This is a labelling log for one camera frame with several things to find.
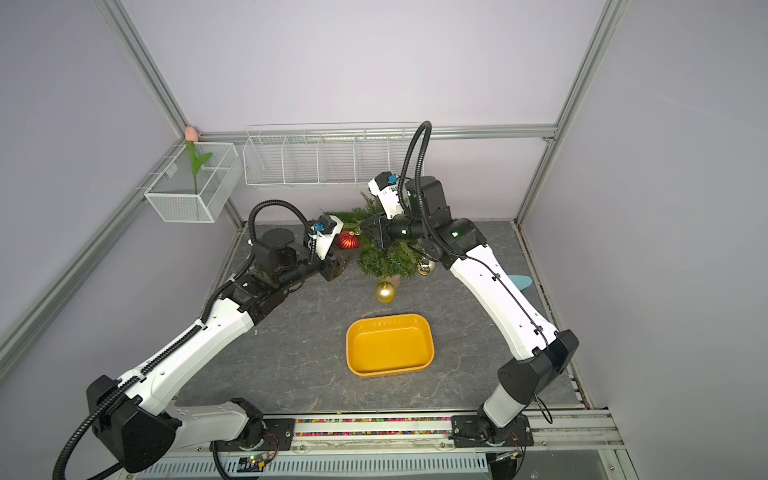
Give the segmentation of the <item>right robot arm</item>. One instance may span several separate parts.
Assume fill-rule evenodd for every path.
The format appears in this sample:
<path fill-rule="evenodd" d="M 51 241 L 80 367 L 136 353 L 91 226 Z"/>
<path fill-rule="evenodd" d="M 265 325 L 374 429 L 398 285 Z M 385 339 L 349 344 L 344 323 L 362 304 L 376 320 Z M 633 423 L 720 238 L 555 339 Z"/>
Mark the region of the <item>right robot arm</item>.
<path fill-rule="evenodd" d="M 465 442 L 502 445 L 523 410 L 569 366 L 577 336 L 544 318 L 514 285 L 486 237 L 469 219 L 455 219 L 441 182 L 423 173 L 432 124 L 415 130 L 399 174 L 385 171 L 369 183 L 382 213 L 363 222 L 373 245 L 396 244 L 441 264 L 477 299 L 505 339 L 512 356 L 497 372 L 498 384 L 477 413 L 475 431 L 457 433 Z"/>

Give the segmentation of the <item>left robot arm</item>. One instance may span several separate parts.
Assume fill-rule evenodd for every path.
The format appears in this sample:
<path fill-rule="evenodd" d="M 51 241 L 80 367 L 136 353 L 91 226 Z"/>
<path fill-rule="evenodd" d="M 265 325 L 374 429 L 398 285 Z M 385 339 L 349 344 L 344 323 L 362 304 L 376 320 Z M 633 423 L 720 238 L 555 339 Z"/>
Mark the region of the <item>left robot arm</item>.
<path fill-rule="evenodd" d="M 173 407 L 174 398 L 210 360 L 298 290 L 321 274 L 337 278 L 346 260 L 337 247 L 344 223 L 336 215 L 308 220 L 293 204 L 278 199 L 258 203 L 247 227 L 251 250 L 246 261 L 208 297 L 191 326 L 160 351 L 118 378 L 102 375 L 86 390 L 88 415 L 63 446 L 52 476 L 63 479 L 86 433 L 113 455 L 105 479 L 125 470 L 147 469 L 168 452 L 196 444 L 232 442 L 245 449 L 268 433 L 262 412 L 243 398 L 218 405 Z"/>

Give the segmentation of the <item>matte gold ball ornament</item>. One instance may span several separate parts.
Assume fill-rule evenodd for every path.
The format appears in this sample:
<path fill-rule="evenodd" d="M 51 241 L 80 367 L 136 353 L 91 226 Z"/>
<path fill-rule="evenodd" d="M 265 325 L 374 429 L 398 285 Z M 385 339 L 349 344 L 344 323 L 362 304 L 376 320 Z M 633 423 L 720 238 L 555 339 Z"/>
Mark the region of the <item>matte gold ball ornament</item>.
<path fill-rule="evenodd" d="M 389 281 L 381 281 L 376 285 L 375 298 L 381 303 L 390 303 L 396 297 L 396 287 Z"/>

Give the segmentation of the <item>red ribbed ball ornament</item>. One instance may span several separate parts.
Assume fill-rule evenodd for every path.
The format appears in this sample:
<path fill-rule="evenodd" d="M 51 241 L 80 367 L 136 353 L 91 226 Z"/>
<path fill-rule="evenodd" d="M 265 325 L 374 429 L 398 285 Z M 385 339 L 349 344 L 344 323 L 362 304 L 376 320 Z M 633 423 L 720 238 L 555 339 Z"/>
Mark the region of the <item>red ribbed ball ornament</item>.
<path fill-rule="evenodd" d="M 354 231 L 342 231 L 336 237 L 336 244 L 340 250 L 352 250 L 360 247 L 360 236 Z"/>

